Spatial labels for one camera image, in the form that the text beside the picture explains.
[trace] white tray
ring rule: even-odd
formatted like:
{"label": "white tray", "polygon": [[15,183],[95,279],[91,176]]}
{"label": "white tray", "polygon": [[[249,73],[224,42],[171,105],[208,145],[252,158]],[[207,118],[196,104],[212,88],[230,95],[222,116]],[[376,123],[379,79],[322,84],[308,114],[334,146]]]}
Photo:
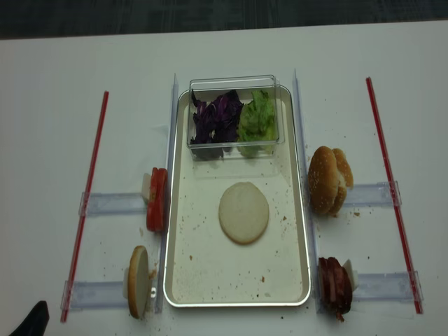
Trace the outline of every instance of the white tray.
{"label": "white tray", "polygon": [[[298,306],[309,297],[291,94],[279,89],[285,141],[272,157],[256,159],[193,161],[188,92],[179,98],[164,273],[164,294],[175,307]],[[269,203],[267,229],[248,246],[230,241],[218,219],[222,194],[241,181],[254,183]]]}

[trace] green lettuce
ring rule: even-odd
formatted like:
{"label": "green lettuce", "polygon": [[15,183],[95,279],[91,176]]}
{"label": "green lettuce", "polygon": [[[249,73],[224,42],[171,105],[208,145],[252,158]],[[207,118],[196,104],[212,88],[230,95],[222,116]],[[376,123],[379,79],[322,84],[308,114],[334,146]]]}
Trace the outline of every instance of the green lettuce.
{"label": "green lettuce", "polygon": [[[252,91],[253,100],[243,106],[239,119],[238,141],[271,141],[276,139],[274,106],[266,91]],[[272,152],[272,145],[238,147],[248,158],[257,155],[260,149]]]}

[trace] red stick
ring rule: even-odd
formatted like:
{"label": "red stick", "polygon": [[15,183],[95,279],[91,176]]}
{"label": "red stick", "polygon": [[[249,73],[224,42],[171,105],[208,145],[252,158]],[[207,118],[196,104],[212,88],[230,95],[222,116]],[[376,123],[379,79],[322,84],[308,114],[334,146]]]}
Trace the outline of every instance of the red stick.
{"label": "red stick", "polygon": [[[386,168],[386,174],[389,184],[391,185],[391,196],[394,200],[396,198],[396,189],[394,179],[392,175],[391,163],[389,161],[389,154],[387,153],[386,140],[384,138],[383,127],[381,120],[379,119],[379,112],[377,106],[377,100],[375,99],[375,92],[373,91],[372,79],[367,77],[365,79],[367,83],[367,90],[369,91],[370,103],[373,110],[373,118],[377,126],[379,145],[381,146],[381,152],[383,154],[384,166]],[[414,266],[412,265],[411,251],[409,250],[409,244],[407,243],[405,224],[403,223],[403,215],[401,214],[401,208],[398,205],[393,207],[395,210],[395,217],[397,218],[398,231],[400,232],[401,245],[403,247],[403,253],[405,254],[406,268],[409,272],[409,280],[411,283],[412,293],[414,294],[415,310],[418,314],[423,313],[423,305],[421,303],[420,293],[417,289],[417,283],[414,275]]]}
{"label": "red stick", "polygon": [[[95,143],[94,143],[93,152],[92,152],[92,159],[90,160],[89,175],[87,177],[87,183],[85,185],[85,193],[86,194],[90,193],[90,189],[92,188],[93,174],[95,172],[95,164],[97,163],[99,140],[101,139],[104,118],[106,117],[106,107],[107,107],[108,99],[109,99],[109,92],[104,91],[103,104],[101,106],[101,113],[99,115],[99,120],[98,120],[97,136],[95,137]],[[76,233],[75,247],[73,248],[73,255],[71,257],[71,266],[70,266],[70,273],[69,273],[69,280],[68,280],[69,283],[66,288],[67,296],[66,296],[66,300],[64,303],[64,309],[62,310],[61,323],[65,323],[67,321],[67,315],[69,314],[70,294],[71,294],[71,289],[73,286],[73,281],[75,279],[76,265],[78,264],[78,255],[79,255],[79,248],[81,246],[81,238],[83,236],[84,222],[85,222],[85,216],[80,216],[79,222],[78,222],[78,232]]]}

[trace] top bun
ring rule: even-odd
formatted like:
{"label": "top bun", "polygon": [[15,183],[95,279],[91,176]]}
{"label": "top bun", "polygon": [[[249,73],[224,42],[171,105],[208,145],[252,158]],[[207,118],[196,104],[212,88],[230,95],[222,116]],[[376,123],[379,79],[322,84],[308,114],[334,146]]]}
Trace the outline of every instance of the top bun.
{"label": "top bun", "polygon": [[318,214],[335,215],[341,209],[353,175],[342,150],[319,147],[311,159],[308,186],[311,207]]}

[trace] bun slice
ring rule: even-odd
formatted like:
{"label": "bun slice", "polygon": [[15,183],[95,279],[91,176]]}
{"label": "bun slice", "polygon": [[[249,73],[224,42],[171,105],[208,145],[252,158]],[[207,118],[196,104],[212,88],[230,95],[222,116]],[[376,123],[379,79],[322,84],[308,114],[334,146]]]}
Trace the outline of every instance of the bun slice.
{"label": "bun slice", "polygon": [[344,204],[353,174],[342,150],[322,146],[314,152],[308,171],[311,207],[318,214],[335,215]]}
{"label": "bun slice", "polygon": [[137,246],[132,253],[127,276],[127,301],[131,315],[136,319],[144,315],[148,289],[148,252],[145,246]]}

